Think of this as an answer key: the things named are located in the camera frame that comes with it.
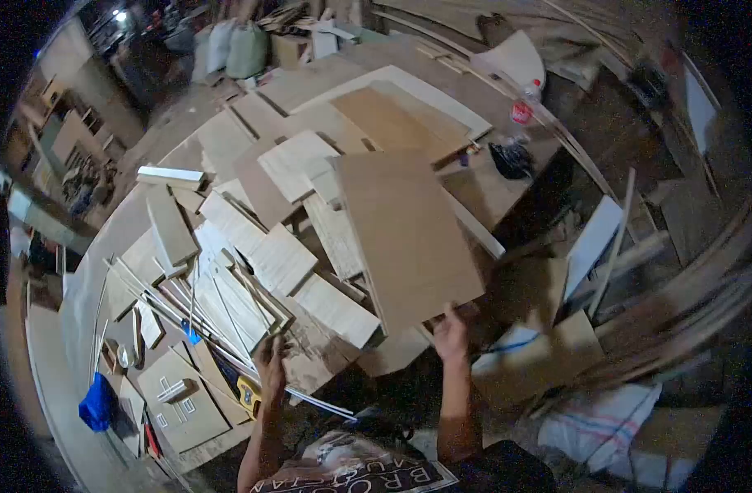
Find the green sack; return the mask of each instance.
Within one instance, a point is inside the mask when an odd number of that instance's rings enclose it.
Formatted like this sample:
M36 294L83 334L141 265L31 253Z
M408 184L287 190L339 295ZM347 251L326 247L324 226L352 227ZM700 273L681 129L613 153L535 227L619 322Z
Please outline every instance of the green sack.
M266 43L266 33L252 22L244 28L234 28L225 73L233 79L247 79L261 72L265 66Z

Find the small wooden block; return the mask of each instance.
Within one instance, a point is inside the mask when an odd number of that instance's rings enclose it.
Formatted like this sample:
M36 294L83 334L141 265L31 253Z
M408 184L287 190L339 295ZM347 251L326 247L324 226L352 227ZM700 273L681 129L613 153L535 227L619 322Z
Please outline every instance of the small wooden block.
M250 261L257 277L271 293L289 296L313 270L318 259L278 224L253 250Z

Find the blue cloth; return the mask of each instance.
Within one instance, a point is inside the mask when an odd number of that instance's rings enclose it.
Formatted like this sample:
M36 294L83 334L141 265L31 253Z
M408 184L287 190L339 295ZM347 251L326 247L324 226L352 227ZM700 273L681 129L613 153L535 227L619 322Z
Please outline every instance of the blue cloth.
M78 415L88 428L96 432L105 431L113 422L118 409L113 387L98 371L94 373L94 383L89 387L85 398L78 405Z

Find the black t-shirt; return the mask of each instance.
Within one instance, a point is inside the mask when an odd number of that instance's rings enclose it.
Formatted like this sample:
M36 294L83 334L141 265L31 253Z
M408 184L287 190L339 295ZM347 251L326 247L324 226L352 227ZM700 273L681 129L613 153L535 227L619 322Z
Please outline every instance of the black t-shirt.
M424 493L426 491L555 491L551 471L513 442L445 467L410 446L358 432L329 431L301 456L285 461L253 493Z

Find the plastic bottle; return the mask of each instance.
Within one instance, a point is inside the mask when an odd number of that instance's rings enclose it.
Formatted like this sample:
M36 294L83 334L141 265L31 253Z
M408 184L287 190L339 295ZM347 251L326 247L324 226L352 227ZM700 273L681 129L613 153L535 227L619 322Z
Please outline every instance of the plastic bottle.
M510 116L515 123L528 124L532 119L532 105L540 104L540 81L535 79L530 84L525 85L523 89L524 99L513 104Z

